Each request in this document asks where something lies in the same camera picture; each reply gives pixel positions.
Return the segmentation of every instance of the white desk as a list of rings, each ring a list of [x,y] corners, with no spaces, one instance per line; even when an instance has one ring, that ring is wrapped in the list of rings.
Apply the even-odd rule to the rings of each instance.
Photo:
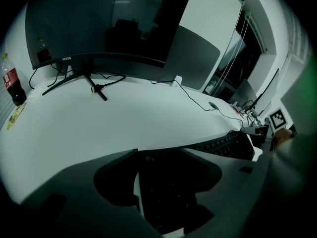
[[[240,121],[205,112],[166,84],[126,78],[103,89],[104,102],[85,78],[42,96],[52,81],[36,86],[15,125],[7,131],[6,122],[0,131],[1,180],[17,203],[68,166],[128,149],[198,143],[241,128]],[[212,101],[224,115],[241,119],[223,100],[186,91],[205,109]]]

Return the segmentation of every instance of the bottle label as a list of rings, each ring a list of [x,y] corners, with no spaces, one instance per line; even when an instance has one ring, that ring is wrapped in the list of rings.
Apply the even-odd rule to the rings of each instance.
[[[18,79],[18,74],[16,73],[15,68],[9,71],[6,75],[4,75],[3,81],[6,89],[13,85]]]

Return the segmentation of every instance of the monitor stand leg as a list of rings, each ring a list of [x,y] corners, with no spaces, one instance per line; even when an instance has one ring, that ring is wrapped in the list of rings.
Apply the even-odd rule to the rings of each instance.
[[[93,81],[91,80],[91,78],[90,78],[90,74],[89,74],[89,73],[77,72],[77,73],[75,73],[75,74],[73,74],[73,75],[71,75],[71,76],[69,76],[69,77],[63,79],[62,81],[56,83],[56,84],[53,85],[51,88],[49,88],[49,89],[46,90],[44,93],[42,93],[42,95],[46,95],[48,92],[52,91],[52,90],[55,89],[56,87],[58,87],[58,86],[60,86],[60,85],[62,85],[62,84],[64,84],[64,83],[66,83],[66,82],[68,82],[68,81],[70,81],[70,80],[72,80],[72,79],[78,78],[78,77],[80,77],[80,76],[85,76],[85,77],[88,79],[88,81],[91,83],[91,85],[92,85],[92,86],[95,86],[94,82],[93,82]],[[97,93],[100,95],[100,97],[101,97],[104,101],[107,100],[106,96],[105,96],[101,91],[98,91]]]

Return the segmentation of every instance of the black screen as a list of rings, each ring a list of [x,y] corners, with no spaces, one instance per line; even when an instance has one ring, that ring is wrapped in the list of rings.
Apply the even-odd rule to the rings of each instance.
[[[122,57],[163,66],[188,0],[32,0],[33,68],[69,57]]]

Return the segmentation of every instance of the computer mouse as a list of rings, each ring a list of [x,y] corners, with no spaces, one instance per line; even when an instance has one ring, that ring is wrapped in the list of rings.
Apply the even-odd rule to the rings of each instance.
[[[212,102],[210,102],[210,101],[209,101],[209,105],[210,105],[213,109],[219,109],[215,103],[212,103]]]

